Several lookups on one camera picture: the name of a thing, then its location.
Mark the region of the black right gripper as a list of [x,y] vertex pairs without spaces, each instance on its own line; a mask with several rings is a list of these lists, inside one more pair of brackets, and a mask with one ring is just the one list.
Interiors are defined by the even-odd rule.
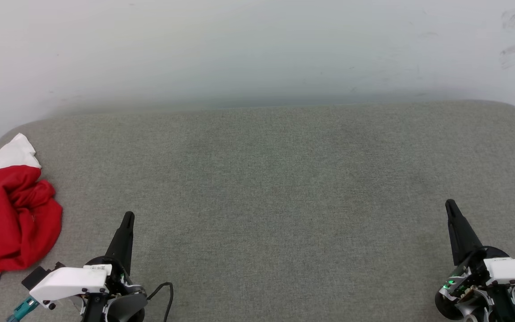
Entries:
[[438,312],[449,320],[498,321],[494,297],[489,294],[486,259],[505,259],[503,250],[482,245],[455,200],[445,202],[452,261],[456,268],[435,294]]

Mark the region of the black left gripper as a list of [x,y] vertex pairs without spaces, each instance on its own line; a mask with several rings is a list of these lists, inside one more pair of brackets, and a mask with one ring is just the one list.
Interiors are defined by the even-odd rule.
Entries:
[[82,322],[143,322],[146,291],[130,280],[135,214],[126,212],[114,233],[106,256],[88,261],[84,268],[105,270],[105,287],[84,292]]

